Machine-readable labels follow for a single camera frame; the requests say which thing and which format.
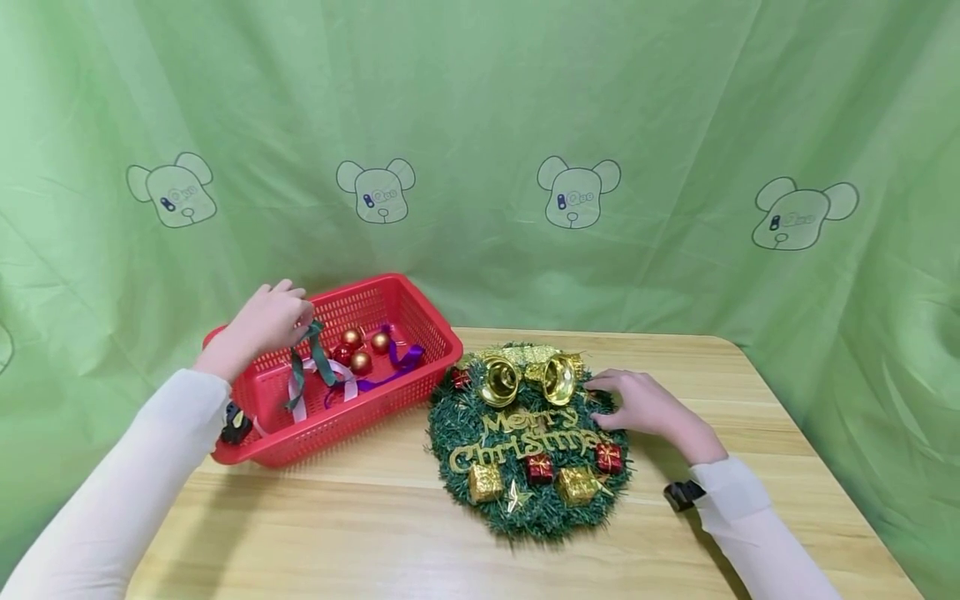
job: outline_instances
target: wooden table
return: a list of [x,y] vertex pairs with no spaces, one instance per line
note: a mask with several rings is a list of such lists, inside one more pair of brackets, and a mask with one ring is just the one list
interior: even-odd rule
[[[846,598],[920,598],[747,358],[712,337],[459,329],[583,350],[595,371],[647,371],[710,422],[767,486]],[[636,473],[611,526],[562,548],[511,547],[455,504],[419,408],[284,471],[207,461],[137,571],[130,598],[472,600],[747,598],[695,515],[660,495],[684,476],[632,438]]]

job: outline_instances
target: gold christmas ball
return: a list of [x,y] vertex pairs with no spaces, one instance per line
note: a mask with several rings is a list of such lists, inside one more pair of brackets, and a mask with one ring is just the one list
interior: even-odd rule
[[366,352],[356,352],[350,358],[350,370],[355,375],[369,375],[373,371],[373,360]]
[[383,331],[376,333],[370,339],[370,345],[377,354],[386,354],[390,351],[390,336]]
[[349,346],[350,349],[356,350],[363,346],[363,333],[358,329],[348,329],[340,336],[340,341]]

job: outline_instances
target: white long sleeve shirt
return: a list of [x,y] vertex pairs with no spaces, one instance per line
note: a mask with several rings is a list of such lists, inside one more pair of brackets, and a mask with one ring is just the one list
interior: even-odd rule
[[[28,550],[0,600],[124,598],[180,489],[220,434],[229,392],[219,377],[175,373]],[[704,529],[755,600],[840,597],[746,466],[730,458],[692,472],[708,493],[697,501]]]

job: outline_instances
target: golden bell pair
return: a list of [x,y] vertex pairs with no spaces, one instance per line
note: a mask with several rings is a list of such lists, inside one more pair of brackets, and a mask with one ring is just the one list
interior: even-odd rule
[[487,374],[484,376],[480,397],[493,408],[509,406],[520,389],[520,382],[540,384],[543,397],[554,406],[566,406],[576,392],[577,382],[584,374],[584,361],[579,354],[558,352],[546,362],[531,363],[521,371],[513,361],[499,355],[484,358]]

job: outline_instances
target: purple ribbon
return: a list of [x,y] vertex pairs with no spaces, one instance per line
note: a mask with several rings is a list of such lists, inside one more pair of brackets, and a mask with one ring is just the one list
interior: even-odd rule
[[[384,333],[389,334],[392,327],[389,325],[383,325],[380,327],[380,330]],[[381,379],[380,381],[368,381],[367,379],[358,379],[357,390],[360,392],[369,392],[375,388],[380,387],[381,385],[390,383],[398,377],[402,377],[408,372],[412,371],[420,363],[420,360],[423,358],[423,346],[419,344],[413,344],[410,346],[410,349],[407,350],[407,353],[403,355],[403,358],[400,358],[396,353],[396,342],[391,338],[390,340],[390,364],[394,366],[396,372],[390,375],[386,379]],[[324,398],[324,408],[330,408],[330,397],[333,395],[334,390],[338,390],[345,385],[346,382],[338,381],[330,387],[330,391],[326,393],[326,398]]]

